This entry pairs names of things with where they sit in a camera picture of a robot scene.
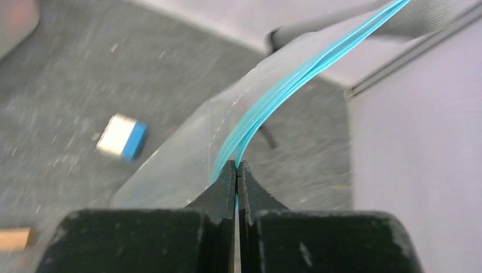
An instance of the rolled gray object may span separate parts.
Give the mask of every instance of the rolled gray object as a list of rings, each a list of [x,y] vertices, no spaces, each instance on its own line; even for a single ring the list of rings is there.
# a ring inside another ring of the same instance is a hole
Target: rolled gray object
[[[283,26],[271,32],[268,39],[273,51],[277,51],[305,33],[320,31],[342,21],[375,11],[389,2],[380,0],[323,18]],[[414,39],[444,29],[452,19],[453,8],[450,0],[411,0],[372,35],[404,36]]]

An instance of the wooden block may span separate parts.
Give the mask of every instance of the wooden block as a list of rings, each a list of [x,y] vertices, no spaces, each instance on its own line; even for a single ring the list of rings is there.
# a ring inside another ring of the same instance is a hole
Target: wooden block
[[[0,229],[0,251],[23,250],[31,235],[30,227]]]

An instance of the transparent plastic bag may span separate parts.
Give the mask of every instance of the transparent plastic bag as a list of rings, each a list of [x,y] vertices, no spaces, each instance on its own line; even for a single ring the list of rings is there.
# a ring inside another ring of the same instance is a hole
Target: transparent plastic bag
[[[112,207],[185,206],[215,181],[226,160],[239,164],[259,126],[286,99],[408,2],[394,1],[348,35],[327,41],[307,34],[263,60],[197,109],[113,196]]]

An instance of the gray floor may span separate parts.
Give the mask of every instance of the gray floor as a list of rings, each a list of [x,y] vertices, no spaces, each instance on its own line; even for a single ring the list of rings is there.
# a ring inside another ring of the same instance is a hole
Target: gray floor
[[[42,22],[0,63],[0,228],[33,226],[36,243],[0,253],[0,272],[33,272],[70,210],[110,196],[204,100],[263,57],[122,0],[41,0]],[[147,122],[141,157],[95,151],[109,118]],[[293,209],[351,204],[342,92],[308,83],[268,120],[280,147],[254,137],[256,177]]]

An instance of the white container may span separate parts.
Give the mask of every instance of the white container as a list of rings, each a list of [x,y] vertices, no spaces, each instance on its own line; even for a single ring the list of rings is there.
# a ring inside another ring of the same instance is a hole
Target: white container
[[[0,0],[0,58],[35,29],[39,17],[37,0]]]
[[[482,3],[350,95],[356,209],[393,213],[427,273],[482,272]]]

